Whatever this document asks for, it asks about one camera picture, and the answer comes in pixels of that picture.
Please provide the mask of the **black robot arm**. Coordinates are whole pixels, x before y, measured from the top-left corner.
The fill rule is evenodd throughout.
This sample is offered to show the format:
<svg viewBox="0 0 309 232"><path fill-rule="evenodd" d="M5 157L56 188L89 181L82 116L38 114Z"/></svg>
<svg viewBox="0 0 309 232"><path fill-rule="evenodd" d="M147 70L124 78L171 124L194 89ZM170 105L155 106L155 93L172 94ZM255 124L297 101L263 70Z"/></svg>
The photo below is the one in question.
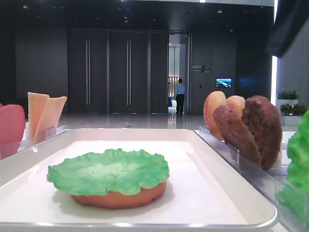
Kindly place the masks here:
<svg viewBox="0 0 309 232"><path fill-rule="evenodd" d="M266 53L281 58L309 18L308 0L280 0Z"/></svg>

